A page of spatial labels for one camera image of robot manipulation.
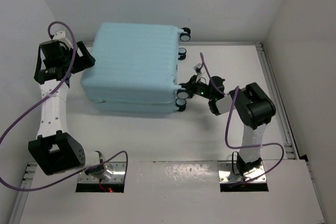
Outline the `light blue suitcase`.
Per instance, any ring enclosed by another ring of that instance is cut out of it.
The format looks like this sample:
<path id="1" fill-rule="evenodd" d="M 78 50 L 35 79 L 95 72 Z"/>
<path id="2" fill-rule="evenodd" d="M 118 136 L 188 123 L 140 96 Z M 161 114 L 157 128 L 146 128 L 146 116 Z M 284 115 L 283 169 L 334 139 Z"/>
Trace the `light blue suitcase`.
<path id="1" fill-rule="evenodd" d="M 101 110 L 170 114 L 184 111 L 187 93 L 177 82 L 177 67 L 186 58 L 180 41 L 191 29 L 173 25 L 103 23 L 81 86 Z"/>

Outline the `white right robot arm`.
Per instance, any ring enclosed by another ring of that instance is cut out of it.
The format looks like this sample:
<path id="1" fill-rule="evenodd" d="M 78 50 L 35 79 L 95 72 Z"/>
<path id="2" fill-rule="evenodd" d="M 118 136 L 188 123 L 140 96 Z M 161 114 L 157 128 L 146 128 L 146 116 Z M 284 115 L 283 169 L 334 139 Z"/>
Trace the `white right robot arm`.
<path id="1" fill-rule="evenodd" d="M 236 169 L 243 175 L 261 164 L 263 134 L 276 114 L 276 107 L 257 83 L 225 94 L 224 81 L 219 76 L 213 76 L 205 84 L 193 75 L 187 83 L 181 83 L 176 96 L 183 101 L 195 95 L 206 98 L 210 111 L 216 116 L 229 112 L 233 105 L 244 125 L 242 145 L 237 148 L 236 159 Z"/>

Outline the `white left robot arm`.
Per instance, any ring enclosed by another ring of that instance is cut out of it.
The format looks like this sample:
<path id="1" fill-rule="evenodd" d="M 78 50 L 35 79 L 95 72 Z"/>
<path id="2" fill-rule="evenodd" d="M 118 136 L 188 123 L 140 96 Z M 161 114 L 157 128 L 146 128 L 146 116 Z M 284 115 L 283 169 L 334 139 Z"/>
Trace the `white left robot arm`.
<path id="1" fill-rule="evenodd" d="M 70 42 L 57 39 L 39 45 L 34 79 L 39 83 L 41 119 L 36 139 L 28 143 L 28 150 L 43 172 L 50 176 L 68 170 L 83 168 L 86 174 L 98 176 L 104 171 L 100 151 L 88 152 L 68 132 L 66 100 L 70 77 L 95 64 L 82 41 L 78 52 Z"/>

